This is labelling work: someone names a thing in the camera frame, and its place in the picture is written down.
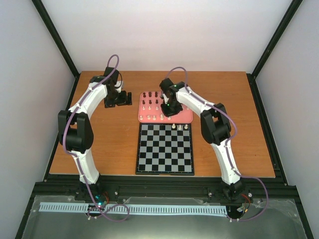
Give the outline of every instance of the table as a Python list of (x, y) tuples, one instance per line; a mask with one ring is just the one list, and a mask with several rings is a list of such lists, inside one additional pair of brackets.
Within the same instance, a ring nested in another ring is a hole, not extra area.
[[(167, 72), (121, 71), (124, 90), (132, 92), (132, 106), (104, 108), (104, 102), (91, 117), (94, 133), (92, 154), (97, 170), (103, 175), (135, 175), (139, 135), (138, 107), (140, 94), (158, 91)], [(81, 73), (72, 104), (88, 87), (89, 80), (103, 71)], [(238, 127), (232, 140), (236, 164), (243, 175), (275, 177), (266, 142), (259, 122), (254, 100), (245, 72), (189, 72), (189, 86), (208, 101), (221, 102)], [(184, 81), (184, 73), (177, 71), (170, 79)], [(194, 114), (192, 122), (195, 176), (220, 177), (216, 155), (200, 132), (200, 118)], [(50, 174), (78, 174), (71, 156), (59, 144), (50, 168)]]

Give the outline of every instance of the chessboard square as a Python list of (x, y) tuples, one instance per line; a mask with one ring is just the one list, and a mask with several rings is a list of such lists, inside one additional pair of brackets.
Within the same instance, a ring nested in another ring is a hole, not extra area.
[(177, 153), (171, 153), (171, 158), (172, 159), (178, 159)]
[(184, 159), (184, 154), (183, 153), (178, 153), (178, 158), (179, 159)]
[(159, 159), (159, 153), (154, 153), (153, 152), (153, 159)]
[(147, 158), (145, 161), (146, 164), (152, 164), (152, 159), (151, 158)]
[(178, 153), (184, 153), (185, 148), (179, 147), (177, 148)]
[(141, 141), (147, 141), (148, 136), (147, 135), (141, 135)]
[(152, 165), (152, 171), (158, 171), (159, 166), (158, 165)]
[(139, 165), (139, 171), (145, 171), (145, 164)]
[(159, 153), (165, 153), (165, 147), (159, 147)]
[(159, 158), (159, 165), (165, 165), (165, 159)]
[(184, 147), (184, 142), (183, 141), (178, 141), (177, 142), (178, 147)]
[(146, 153), (146, 157), (145, 158), (152, 158), (152, 157), (153, 157), (153, 153), (149, 153), (149, 152)]
[(159, 166), (159, 172), (165, 172), (165, 165), (158, 165)]
[(159, 158), (165, 158), (165, 152), (159, 153)]
[(189, 131), (188, 130), (184, 130), (183, 131), (183, 136), (189, 136)]
[(146, 159), (145, 158), (140, 158), (139, 159), (139, 164), (146, 164)]
[(185, 165), (191, 165), (191, 160), (190, 159), (184, 159)]
[(172, 172), (178, 172), (178, 165), (172, 165), (171, 166), (171, 171)]
[(153, 141), (147, 141), (146, 146), (148, 147), (153, 147)]
[(190, 153), (184, 153), (184, 159), (191, 159)]
[(165, 153), (165, 158), (171, 158), (171, 153)]
[(153, 153), (159, 153), (160, 147), (153, 147)]
[(171, 160), (172, 165), (178, 165), (178, 160), (177, 159), (172, 159)]
[(145, 171), (151, 171), (151, 170), (152, 170), (152, 165), (151, 164), (145, 165)]
[(166, 135), (165, 136), (165, 141), (170, 141), (171, 142), (171, 136), (170, 135)]
[(191, 166), (190, 165), (185, 165), (184, 166), (184, 171), (185, 172), (192, 172)]
[(190, 148), (190, 141), (187, 141), (187, 142), (184, 141), (184, 147)]
[(140, 153), (146, 153), (146, 147), (140, 147)]
[(171, 158), (165, 159), (165, 165), (171, 165)]
[(159, 140), (160, 140), (160, 137), (159, 137), (158, 135), (154, 135), (154, 136), (153, 136), (153, 142), (154, 142), (154, 141), (159, 141)]
[(178, 164), (179, 165), (185, 165), (185, 160), (184, 159), (178, 159)]
[(171, 172), (171, 165), (165, 165), (165, 171)]
[(171, 153), (171, 147), (165, 147), (165, 153)]
[(179, 172), (185, 172), (185, 166), (184, 165), (179, 165), (178, 166), (178, 171)]
[(142, 125), (142, 130), (148, 130), (149, 128), (149, 125), (148, 124), (143, 124)]
[(152, 158), (152, 165), (158, 165), (159, 159), (158, 158)]
[(144, 158), (144, 159), (146, 158), (146, 153), (145, 152), (142, 152), (142, 153), (140, 152), (140, 159), (142, 159), (142, 158)]
[(184, 148), (184, 153), (190, 153), (190, 148), (189, 147), (185, 147)]
[(177, 147), (173, 147), (173, 144), (172, 144), (172, 147), (171, 147), (171, 152), (172, 153), (177, 153), (178, 152), (178, 148)]

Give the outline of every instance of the black wire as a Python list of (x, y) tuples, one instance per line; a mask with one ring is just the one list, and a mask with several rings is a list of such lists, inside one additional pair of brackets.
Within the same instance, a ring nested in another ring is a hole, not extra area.
[(122, 74), (119, 72), (119, 75), (121, 76), (121, 84), (120, 84), (120, 86), (118, 86), (118, 87), (114, 87), (115, 89), (118, 89), (118, 88), (120, 88), (121, 86), (122, 86), (122, 84), (123, 84), (123, 78), (122, 78)]

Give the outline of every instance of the chessboard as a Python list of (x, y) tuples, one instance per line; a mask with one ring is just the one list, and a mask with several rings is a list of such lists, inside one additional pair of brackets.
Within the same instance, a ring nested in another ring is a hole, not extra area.
[(194, 175), (191, 125), (173, 127), (140, 124), (136, 174)]

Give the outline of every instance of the gray wall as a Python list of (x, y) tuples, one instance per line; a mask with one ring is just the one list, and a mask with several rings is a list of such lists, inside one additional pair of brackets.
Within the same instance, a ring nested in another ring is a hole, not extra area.
[(289, 184), (319, 238), (319, 1), (301, 4), (257, 83)]
[(0, 233), (14, 238), (74, 81), (30, 0), (0, 1)]
[(44, 0), (79, 70), (252, 72), (291, 0)]

